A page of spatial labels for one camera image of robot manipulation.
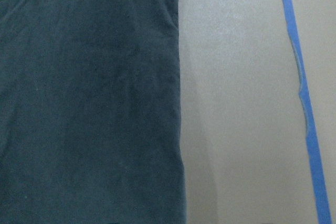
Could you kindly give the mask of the black graphic t-shirt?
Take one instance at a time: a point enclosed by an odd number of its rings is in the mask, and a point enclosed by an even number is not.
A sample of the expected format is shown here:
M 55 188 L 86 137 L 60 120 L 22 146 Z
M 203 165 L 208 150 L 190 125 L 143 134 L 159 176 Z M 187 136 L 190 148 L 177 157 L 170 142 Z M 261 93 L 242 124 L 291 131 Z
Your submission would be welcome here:
M 1 223 L 186 223 L 179 0 L 1 0 Z

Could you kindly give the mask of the blue tape strip lengthwise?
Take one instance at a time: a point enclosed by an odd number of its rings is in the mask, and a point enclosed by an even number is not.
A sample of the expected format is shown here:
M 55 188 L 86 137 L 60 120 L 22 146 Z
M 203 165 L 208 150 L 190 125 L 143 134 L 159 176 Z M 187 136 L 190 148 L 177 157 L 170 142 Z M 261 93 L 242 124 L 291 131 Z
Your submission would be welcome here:
M 292 0 L 282 0 L 283 11 L 286 20 L 288 37 L 291 42 L 296 59 L 299 75 L 298 95 L 302 104 L 306 123 L 306 146 L 309 157 L 309 166 L 314 193 L 314 201 L 317 211 L 318 223 L 332 224 L 326 181 L 324 177 L 323 162 L 320 153 L 316 124 L 306 77 L 305 65 L 301 51 L 300 38 Z

